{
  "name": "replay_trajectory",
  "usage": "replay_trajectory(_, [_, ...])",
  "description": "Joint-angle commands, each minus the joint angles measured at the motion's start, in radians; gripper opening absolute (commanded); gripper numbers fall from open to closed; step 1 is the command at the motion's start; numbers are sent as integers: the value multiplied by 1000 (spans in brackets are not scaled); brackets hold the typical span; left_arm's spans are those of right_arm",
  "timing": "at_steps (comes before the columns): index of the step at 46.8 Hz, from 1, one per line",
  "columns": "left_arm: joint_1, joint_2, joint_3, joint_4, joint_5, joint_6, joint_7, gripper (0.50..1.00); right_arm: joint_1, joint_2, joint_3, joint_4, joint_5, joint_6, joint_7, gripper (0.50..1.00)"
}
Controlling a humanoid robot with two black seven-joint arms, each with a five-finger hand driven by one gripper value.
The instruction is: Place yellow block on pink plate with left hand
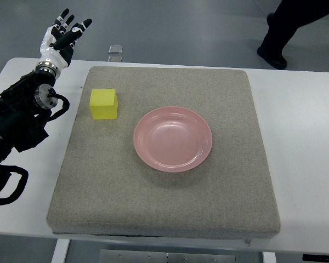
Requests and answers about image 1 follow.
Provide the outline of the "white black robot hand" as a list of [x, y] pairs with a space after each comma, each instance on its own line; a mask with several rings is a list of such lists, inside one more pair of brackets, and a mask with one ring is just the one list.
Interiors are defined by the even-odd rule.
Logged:
[[92, 24], [92, 19], [72, 25], [75, 16], [65, 9], [49, 26], [40, 46], [41, 58], [37, 67], [40, 70], [50, 71], [58, 78], [62, 70], [69, 67], [74, 47], [85, 30]]

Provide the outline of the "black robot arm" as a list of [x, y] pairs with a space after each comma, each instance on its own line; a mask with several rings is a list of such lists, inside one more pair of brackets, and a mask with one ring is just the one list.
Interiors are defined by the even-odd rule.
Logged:
[[29, 177], [24, 168], [2, 162], [12, 149], [26, 151], [46, 139], [46, 124], [70, 107], [68, 99], [53, 88], [59, 74], [54, 64], [40, 62], [0, 94], [0, 205], [15, 202]]

